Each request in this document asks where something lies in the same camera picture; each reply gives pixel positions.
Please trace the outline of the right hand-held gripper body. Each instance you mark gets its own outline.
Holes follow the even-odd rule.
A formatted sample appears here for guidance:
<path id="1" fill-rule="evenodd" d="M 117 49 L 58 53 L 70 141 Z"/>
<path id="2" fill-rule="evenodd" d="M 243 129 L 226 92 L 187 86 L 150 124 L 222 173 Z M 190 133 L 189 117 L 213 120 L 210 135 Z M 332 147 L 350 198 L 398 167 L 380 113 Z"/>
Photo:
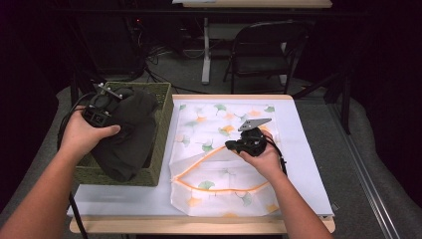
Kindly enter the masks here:
<path id="1" fill-rule="evenodd" d="M 237 148 L 243 149 L 252 156 L 260 155 L 266 148 L 267 141 L 259 126 L 270 122 L 271 119 L 247 119 L 239 128 L 243 144 Z"/>

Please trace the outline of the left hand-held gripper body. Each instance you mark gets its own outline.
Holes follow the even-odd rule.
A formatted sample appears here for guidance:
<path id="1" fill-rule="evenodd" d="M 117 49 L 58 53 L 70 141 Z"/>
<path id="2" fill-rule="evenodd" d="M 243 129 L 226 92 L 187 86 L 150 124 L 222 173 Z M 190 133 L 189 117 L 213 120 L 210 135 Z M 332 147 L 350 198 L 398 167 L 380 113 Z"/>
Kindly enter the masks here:
<path id="1" fill-rule="evenodd" d="M 83 111 L 83 118 L 94 127 L 105 126 L 123 99 L 122 94 L 115 93 L 104 83 L 99 84 L 99 88 L 100 91 L 89 100 Z"/>

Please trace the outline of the white leaf-print zipper bag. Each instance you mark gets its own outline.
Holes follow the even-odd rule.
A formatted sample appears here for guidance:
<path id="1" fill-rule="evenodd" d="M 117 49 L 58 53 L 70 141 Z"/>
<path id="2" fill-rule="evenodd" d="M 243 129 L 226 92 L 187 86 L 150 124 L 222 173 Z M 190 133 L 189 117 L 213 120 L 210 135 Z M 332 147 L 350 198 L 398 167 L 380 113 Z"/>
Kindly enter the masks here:
<path id="1" fill-rule="evenodd" d="M 269 182 L 226 147 L 241 138 L 247 120 L 278 134 L 275 107 L 270 104 L 183 102 L 178 109 L 170 157 L 171 204 L 189 216 L 264 216 L 279 209 Z"/>

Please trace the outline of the dark cloth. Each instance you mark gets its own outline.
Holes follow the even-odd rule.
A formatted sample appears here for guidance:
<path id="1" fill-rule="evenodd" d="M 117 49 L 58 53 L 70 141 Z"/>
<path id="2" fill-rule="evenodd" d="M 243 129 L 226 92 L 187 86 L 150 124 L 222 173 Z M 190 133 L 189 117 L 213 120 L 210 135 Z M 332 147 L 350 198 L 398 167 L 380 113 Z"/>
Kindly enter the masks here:
<path id="1" fill-rule="evenodd" d="M 147 161 L 152 148 L 159 103 L 143 89 L 117 88 L 123 99 L 111 113 L 106 126 L 117 124 L 120 132 L 102 139 L 91 151 L 104 173 L 113 180 L 133 179 Z"/>

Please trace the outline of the green woven basket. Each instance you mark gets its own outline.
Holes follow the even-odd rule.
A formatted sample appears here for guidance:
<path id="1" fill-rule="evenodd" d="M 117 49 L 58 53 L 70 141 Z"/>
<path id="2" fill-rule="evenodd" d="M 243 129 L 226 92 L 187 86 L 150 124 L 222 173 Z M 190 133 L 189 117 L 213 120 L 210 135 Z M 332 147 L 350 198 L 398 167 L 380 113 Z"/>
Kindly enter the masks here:
<path id="1" fill-rule="evenodd" d="M 171 85 L 168 83 L 122 83 L 108 82 L 105 85 L 113 91 L 117 88 L 134 88 L 143 89 L 155 95 L 159 106 L 155 112 L 155 120 L 157 123 L 155 137 L 148 158 L 139 173 L 131 180 L 119 182 L 108 177 L 97 164 L 91 154 L 91 151 L 84 156 L 79 162 L 76 169 L 75 178 L 80 184 L 98 184 L 98 185 L 135 185 L 135 186 L 155 186 L 158 184 L 161 172 L 161 165 L 165 153 L 165 146 L 171 116 L 173 112 L 173 100 L 171 94 Z"/>

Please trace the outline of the person's right hand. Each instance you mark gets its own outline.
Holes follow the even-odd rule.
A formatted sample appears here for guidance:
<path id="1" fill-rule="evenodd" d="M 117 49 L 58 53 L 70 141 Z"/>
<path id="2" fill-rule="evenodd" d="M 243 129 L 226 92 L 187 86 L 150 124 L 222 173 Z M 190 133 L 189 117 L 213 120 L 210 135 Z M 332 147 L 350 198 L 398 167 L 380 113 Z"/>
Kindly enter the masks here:
<path id="1" fill-rule="evenodd" d="M 281 169 L 279 154 L 269 142 L 265 150 L 258 156 L 252 156 L 245 151 L 241 151 L 239 155 L 254 166 L 271 184 L 286 178 Z"/>

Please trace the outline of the person's left hand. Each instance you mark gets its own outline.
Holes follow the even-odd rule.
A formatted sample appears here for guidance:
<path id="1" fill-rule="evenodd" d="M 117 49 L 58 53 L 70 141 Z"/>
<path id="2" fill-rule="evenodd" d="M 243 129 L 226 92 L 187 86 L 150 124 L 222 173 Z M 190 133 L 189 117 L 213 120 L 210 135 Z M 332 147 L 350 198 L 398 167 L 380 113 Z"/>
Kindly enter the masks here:
<path id="1" fill-rule="evenodd" d="M 76 158 L 82 158 L 90 152 L 102 139 L 120 132 L 117 124 L 106 127 L 93 127 L 82 116 L 83 109 L 75 110 L 65 128 L 60 152 Z"/>

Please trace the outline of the black folding chair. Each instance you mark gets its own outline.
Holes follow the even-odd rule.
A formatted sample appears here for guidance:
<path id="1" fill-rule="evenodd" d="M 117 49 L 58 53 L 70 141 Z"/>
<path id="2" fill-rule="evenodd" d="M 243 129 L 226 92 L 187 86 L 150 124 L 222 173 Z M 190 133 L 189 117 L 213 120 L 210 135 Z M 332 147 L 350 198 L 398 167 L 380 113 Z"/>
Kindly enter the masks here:
<path id="1" fill-rule="evenodd" d="M 259 22 L 243 28 L 235 37 L 223 81 L 235 78 L 286 76 L 287 92 L 299 48 L 310 35 L 311 26 L 302 21 Z"/>

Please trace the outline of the white desk leg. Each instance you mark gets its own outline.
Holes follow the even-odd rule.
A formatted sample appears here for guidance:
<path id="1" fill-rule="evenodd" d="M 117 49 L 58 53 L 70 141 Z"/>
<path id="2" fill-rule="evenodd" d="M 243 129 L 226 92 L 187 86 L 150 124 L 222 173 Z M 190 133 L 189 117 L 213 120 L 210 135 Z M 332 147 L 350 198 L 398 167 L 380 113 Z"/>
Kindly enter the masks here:
<path id="1" fill-rule="evenodd" d="M 201 83 L 203 85 L 209 85 L 210 84 L 211 59 L 210 59 L 209 24 L 208 24 L 207 18 L 204 19 L 203 37 L 204 37 L 204 60 L 203 60 Z"/>

